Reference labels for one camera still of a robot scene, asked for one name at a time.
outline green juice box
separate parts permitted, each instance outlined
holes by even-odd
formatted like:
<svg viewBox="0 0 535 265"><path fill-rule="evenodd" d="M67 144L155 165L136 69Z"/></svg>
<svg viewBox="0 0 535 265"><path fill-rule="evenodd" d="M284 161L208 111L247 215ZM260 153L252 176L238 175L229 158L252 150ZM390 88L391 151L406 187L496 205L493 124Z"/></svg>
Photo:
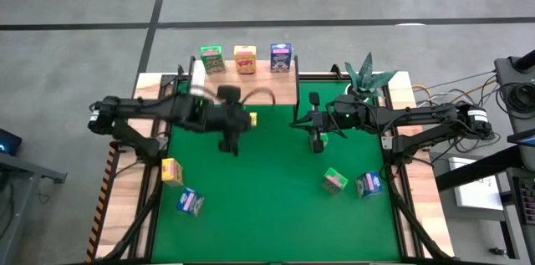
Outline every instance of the green juice box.
<svg viewBox="0 0 535 265"><path fill-rule="evenodd" d="M226 73L221 46L201 47L201 60L207 74Z"/></svg>

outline yellow box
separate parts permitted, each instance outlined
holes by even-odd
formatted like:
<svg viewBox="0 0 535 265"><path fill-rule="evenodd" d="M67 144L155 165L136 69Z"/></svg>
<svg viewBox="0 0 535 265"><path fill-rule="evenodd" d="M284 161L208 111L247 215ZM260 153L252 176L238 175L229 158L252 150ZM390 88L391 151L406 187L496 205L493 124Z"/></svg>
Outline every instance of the yellow box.
<svg viewBox="0 0 535 265"><path fill-rule="evenodd" d="M161 160L161 181L169 186L184 186L182 166L175 159Z"/></svg>
<svg viewBox="0 0 535 265"><path fill-rule="evenodd" d="M257 70L257 47L234 46L234 61L239 74L254 74Z"/></svg>

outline wooden board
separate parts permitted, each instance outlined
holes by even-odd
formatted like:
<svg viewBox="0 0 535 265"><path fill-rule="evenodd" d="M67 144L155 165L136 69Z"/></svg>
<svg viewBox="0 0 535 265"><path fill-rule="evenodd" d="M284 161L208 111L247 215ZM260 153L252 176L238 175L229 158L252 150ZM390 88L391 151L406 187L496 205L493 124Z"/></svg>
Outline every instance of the wooden board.
<svg viewBox="0 0 535 265"><path fill-rule="evenodd" d="M394 109L398 110L404 109L405 107L416 107L409 73L398 72L389 82L388 86ZM400 135L415 135L420 133L423 129L421 126L404 126L398 127L397 130ZM415 156L424 161L429 161L429 154L427 152L420 150ZM441 250L448 255L453 256L453 246L451 245L446 218L442 211L439 192L436 188L433 168L419 161L413 161L406 166L406 170L409 179L410 193L412 195L418 221L420 221L427 233L429 233ZM398 190L402 193L403 190L401 189L399 178L396 179L396 185L398 185ZM415 256L409 223L403 215L401 215L401 217L403 218L402 226L405 235L405 243L407 244L407 253L409 256ZM424 254L426 257L431 257L425 248Z"/></svg>
<svg viewBox="0 0 535 265"><path fill-rule="evenodd" d="M239 74L236 70L234 60L226 60L225 74L207 75L201 60L194 63L193 79L191 84L204 86L217 93L219 85L234 85L242 89L242 98L257 88L270 89L275 94L276 104L295 105L297 103L297 82L295 62L290 64L290 71L287 73L272 73L268 60L257 60L257 72L255 74ZM192 89L192 93L201 94L200 91ZM248 99L247 105L270 105L272 99L268 94L255 94Z"/></svg>
<svg viewBox="0 0 535 265"><path fill-rule="evenodd" d="M212 76L206 76L206 79L203 79L205 81L205 86L209 89L216 89L218 84L228 84L228 82L233 82L235 85L237 85L236 82L238 82L238 80L241 78L241 75L238 76L235 74L235 77L233 77L234 79L232 79L230 78L232 75L229 74L229 72L227 72L227 74L227 77L220 76L215 79L211 79ZM135 97L141 96L146 99L157 98L160 90L161 75L163 74L140 74L135 90ZM278 76L278 74L268 77L271 78L267 79L266 82L274 82L273 78L282 78ZM259 83L251 82L250 84L251 90L254 87L261 86ZM415 107L415 97L412 92L410 78L407 72L398 72L396 76L389 82L389 88L390 96L395 109L401 109L407 106ZM294 101L291 100L289 96L284 98L284 95L281 95L280 97L281 102L285 104L294 104ZM259 99L252 99L251 102L255 104L266 104L266 101L262 100L263 98L261 99L260 95L258 98ZM149 135L152 128L152 120L129 120L129 124L137 129L142 135ZM421 126L408 126L400 127L398 128L398 131L402 135L413 135L421 132L422 128ZM424 160L429 160L429 155L422 151L419 151L416 156ZM118 167L125 167L131 164L133 161L134 156L131 154L131 152L122 154L119 159ZM418 220L422 223L423 227L427 230L439 247L444 252L453 256L450 235L447 229L446 219L444 218L444 213L442 211L441 201L436 188L435 177L433 175L432 168L417 161L408 165L406 168L410 184L410 191L413 197L415 212ZM135 208L137 205L138 196L140 194L143 165L136 165L131 169L132 170L121 173L121 175L115 179L110 193L108 210L104 217L104 225L102 228L100 241L98 243L96 257L103 257L106 253L111 251L117 241L119 241L119 239L125 234L128 226L134 220ZM142 255L145 249L147 223L148 220L144 222L144 226L142 227L140 233L140 244L138 246L139 257ZM402 219L402 226L408 254L410 256L414 256L415 254L412 246L410 227L404 218ZM425 254L427 257L430 257L427 251L425 251Z"/></svg>

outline workstation desk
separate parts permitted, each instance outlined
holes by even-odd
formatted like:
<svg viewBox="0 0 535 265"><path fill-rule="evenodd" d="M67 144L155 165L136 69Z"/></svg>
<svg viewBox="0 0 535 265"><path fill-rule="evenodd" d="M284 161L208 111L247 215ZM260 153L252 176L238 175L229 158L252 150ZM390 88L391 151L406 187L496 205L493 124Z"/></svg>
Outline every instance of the workstation desk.
<svg viewBox="0 0 535 265"><path fill-rule="evenodd" d="M272 74L267 64L258 61L257 73L243 76L236 74L231 61L227 74L205 76L201 64L192 59L188 73L140 74L135 97L162 98L173 94L180 83L213 90L231 84L242 88L242 97L257 87L268 87L277 105L267 106L271 99L262 94L247 101L246 108L257 112L258 123L242 135L238 157L219 152L219 134L200 135L163 122L129 120L144 136L170 136L165 144L169 157L183 166L186 186L199 191L205 202L198 217L177 211L182 188L162 185L158 167L137 164L116 176L115 172L135 162L135 153L122 151L112 142L86 262L110 253L149 201L156 207L121 259L398 262L405 257L430 257L390 200L386 183L378 196L357 196L354 179L383 165L377 135L355 130L347 132L347 140L329 135L329 144L318 155L310 150L306 133L288 127L293 117L309 110L308 92L317 91L324 105L344 92L349 77L339 71L298 73L297 60L289 73ZM415 107L407 72L398 72L383 91L385 98L375 103L393 109ZM400 135L421 131L421 126L397 128ZM416 156L429 160L424 151ZM321 187L331 166L350 180L336 196ZM414 161L400 169L396 185L436 244L453 256L432 168Z"/></svg>

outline wooden table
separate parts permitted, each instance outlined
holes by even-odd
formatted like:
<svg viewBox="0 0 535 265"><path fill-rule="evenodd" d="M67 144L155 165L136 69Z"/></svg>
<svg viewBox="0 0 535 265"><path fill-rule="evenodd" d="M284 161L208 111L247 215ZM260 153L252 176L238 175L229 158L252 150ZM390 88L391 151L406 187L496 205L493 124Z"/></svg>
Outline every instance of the wooden table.
<svg viewBox="0 0 535 265"><path fill-rule="evenodd" d="M256 75L244 76L238 75L235 72L233 62L227 62L227 74L225 75L211 75L207 76L200 71L204 70L201 65L195 65L193 69L192 84L203 85L208 89L216 90L219 84L235 84L241 85L242 96L247 94L250 90L265 86L271 88L277 97L278 104L295 104L296 92L295 65L292 65L290 73L271 74L265 68L266 65L258 65L259 70ZM306 74L331 74L331 73L306 73ZM160 93L161 77L160 73L145 73L140 74L136 88L135 97L143 97L145 99L157 99ZM416 107L415 97L411 88L409 74L407 72L398 72L395 77L389 82L390 97L393 108L402 109L405 107ZM267 95L259 94L256 98L249 101L250 104L271 104L271 100ZM133 126L138 132L144 136L150 136L152 129L152 120L129 120L129 124ZM164 125L158 127L158 130L163 130ZM407 126L400 127L398 131L401 135L414 135L422 131L421 126ZM426 152L419 151L417 157L429 160L429 155ZM113 249L115 244L125 234L126 230L133 222L140 196L141 180L145 170L144 164L133 166L131 169L122 172L119 176L110 182L112 179L112 165L117 163L116 170L126 167L135 161L133 152L118 153L111 148L108 154L107 165L104 171L103 184L99 201L97 203L97 211L94 216L94 225L89 236L89 248L87 250L86 261L97 257L103 257ZM439 192L436 188L435 177L430 166L414 161L412 164L406 166L408 181L410 185L410 192L415 207L415 213L418 220L427 230L433 240L439 247L449 255L453 256L453 248L446 225L446 219L442 211ZM151 185L155 181L157 168L153 168L151 172ZM399 179L396 181L398 189L402 192ZM411 231L408 222L402 218L402 227L405 236L405 243L407 247L407 255L415 256L415 248L413 246ZM145 251L145 241L147 228L150 222L148 217L140 231L140 240L136 256L142 257Z"/></svg>

